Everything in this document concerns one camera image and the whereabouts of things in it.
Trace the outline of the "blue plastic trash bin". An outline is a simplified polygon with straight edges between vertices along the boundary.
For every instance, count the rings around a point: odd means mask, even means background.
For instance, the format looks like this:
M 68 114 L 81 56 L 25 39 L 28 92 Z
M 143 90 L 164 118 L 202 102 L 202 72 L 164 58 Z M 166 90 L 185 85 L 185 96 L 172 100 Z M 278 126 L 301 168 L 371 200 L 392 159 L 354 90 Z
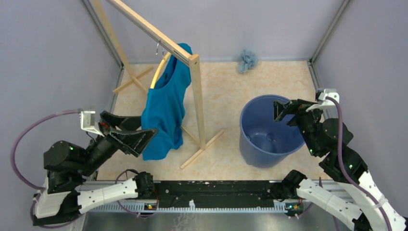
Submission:
M 250 100 L 240 115 L 240 153 L 246 164 L 269 168 L 301 149 L 305 141 L 298 127 L 287 125 L 293 115 L 274 120 L 274 105 L 289 99 L 279 95 L 261 95 Z

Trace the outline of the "light blue trash bag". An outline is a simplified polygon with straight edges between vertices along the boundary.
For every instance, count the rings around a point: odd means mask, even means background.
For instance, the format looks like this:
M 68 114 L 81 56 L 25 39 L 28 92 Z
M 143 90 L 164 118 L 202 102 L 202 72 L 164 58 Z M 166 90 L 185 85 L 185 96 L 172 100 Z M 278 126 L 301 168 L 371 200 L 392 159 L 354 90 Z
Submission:
M 243 50 L 240 54 L 240 61 L 238 64 L 238 72 L 240 74 L 252 70 L 258 63 L 258 56 L 250 50 Z

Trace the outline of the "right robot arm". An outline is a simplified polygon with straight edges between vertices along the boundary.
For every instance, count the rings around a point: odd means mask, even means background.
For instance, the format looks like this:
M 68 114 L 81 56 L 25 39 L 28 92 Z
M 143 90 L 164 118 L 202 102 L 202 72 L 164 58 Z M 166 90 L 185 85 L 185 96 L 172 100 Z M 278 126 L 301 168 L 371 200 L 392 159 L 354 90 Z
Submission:
M 325 209 L 353 231 L 405 231 L 408 219 L 398 214 L 376 186 L 367 164 L 348 144 L 353 134 L 343 121 L 339 101 L 333 97 L 310 102 L 275 101 L 274 120 L 292 118 L 288 126 L 300 129 L 312 156 L 322 157 L 319 166 L 353 198 L 349 203 L 292 170 L 282 181 L 288 198 L 300 197 Z

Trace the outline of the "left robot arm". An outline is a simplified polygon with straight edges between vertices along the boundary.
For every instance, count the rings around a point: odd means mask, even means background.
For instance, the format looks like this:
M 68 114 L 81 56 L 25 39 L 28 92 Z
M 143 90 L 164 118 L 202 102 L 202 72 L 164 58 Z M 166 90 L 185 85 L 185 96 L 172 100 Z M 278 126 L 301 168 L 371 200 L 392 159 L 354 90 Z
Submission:
M 118 116 L 103 111 L 96 122 L 95 114 L 92 109 L 79 110 L 81 129 L 96 135 L 88 147 L 58 141 L 44 153 L 47 175 L 33 199 L 33 225 L 68 223 L 101 205 L 152 197 L 154 182 L 147 172 L 136 172 L 131 179 L 104 188 L 77 190 L 117 151 L 138 157 L 158 133 L 157 128 L 143 129 L 140 116 Z

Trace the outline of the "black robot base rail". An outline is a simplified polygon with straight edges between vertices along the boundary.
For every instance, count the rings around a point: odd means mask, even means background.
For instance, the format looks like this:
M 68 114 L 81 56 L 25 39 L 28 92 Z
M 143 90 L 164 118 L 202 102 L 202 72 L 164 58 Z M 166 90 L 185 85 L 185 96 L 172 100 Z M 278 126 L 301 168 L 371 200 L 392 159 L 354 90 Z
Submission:
M 269 180 L 163 180 L 137 197 L 138 201 L 158 202 L 159 208 L 270 208 L 275 202 L 302 200 L 292 186 Z

